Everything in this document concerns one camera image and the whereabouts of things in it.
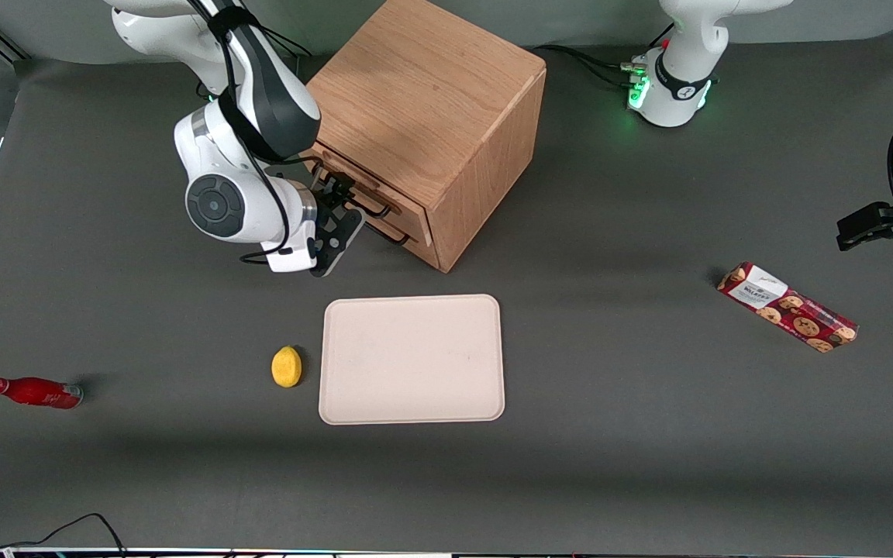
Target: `gray wall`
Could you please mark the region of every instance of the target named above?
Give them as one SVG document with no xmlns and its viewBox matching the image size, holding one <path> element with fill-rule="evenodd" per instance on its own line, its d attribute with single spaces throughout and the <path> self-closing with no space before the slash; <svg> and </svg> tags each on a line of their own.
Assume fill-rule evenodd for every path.
<svg viewBox="0 0 893 558">
<path fill-rule="evenodd" d="M 433 0 L 523 46 L 635 45 L 670 20 L 654 0 Z M 247 0 L 265 25 L 320 53 L 334 52 L 381 0 Z M 737 43 L 867 39 L 893 31 L 893 0 L 797 0 L 732 18 Z M 102 0 L 0 0 L 0 28 L 35 57 L 89 64 L 142 57 L 112 31 Z"/>
</svg>

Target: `green led light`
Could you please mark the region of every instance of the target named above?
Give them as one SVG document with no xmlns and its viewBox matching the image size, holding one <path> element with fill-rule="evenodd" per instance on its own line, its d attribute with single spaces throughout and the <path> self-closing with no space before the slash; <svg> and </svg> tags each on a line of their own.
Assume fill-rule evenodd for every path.
<svg viewBox="0 0 893 558">
<path fill-rule="evenodd" d="M 702 93 L 702 100 L 698 102 L 698 108 L 701 109 L 702 106 L 705 106 L 705 99 L 709 98 L 709 89 L 712 88 L 712 79 L 709 79 L 708 84 L 705 84 L 705 92 Z"/>
<path fill-rule="evenodd" d="M 639 84 L 633 85 L 633 92 L 629 93 L 629 106 L 635 110 L 639 110 L 643 106 L 643 100 L 646 99 L 646 92 L 650 90 L 650 79 L 643 77 Z"/>
</svg>

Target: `wooden cabinet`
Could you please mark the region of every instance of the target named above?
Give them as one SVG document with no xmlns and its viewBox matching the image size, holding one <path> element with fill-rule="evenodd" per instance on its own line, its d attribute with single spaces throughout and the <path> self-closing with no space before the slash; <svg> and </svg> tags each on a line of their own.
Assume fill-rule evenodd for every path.
<svg viewBox="0 0 893 558">
<path fill-rule="evenodd" d="M 542 59 L 456 15 L 387 0 L 309 82 L 322 128 L 305 155 L 447 272 L 533 158 L 545 78 Z"/>
</svg>

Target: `lemon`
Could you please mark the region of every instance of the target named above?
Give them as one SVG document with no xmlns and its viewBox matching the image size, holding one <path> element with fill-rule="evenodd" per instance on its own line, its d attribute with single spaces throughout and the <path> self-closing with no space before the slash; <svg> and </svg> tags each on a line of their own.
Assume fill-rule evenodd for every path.
<svg viewBox="0 0 893 558">
<path fill-rule="evenodd" d="M 283 388 L 294 388 L 302 378 L 302 358 L 290 346 L 284 347 L 271 360 L 274 382 Z"/>
</svg>

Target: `white label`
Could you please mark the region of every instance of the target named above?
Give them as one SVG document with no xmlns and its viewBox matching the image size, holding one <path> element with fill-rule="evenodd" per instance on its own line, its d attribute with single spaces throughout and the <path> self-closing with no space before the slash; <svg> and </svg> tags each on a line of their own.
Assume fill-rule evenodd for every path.
<svg viewBox="0 0 893 558">
<path fill-rule="evenodd" d="M 729 296 L 760 310 L 787 292 L 785 283 L 754 265 L 746 280 L 729 291 Z"/>
</svg>

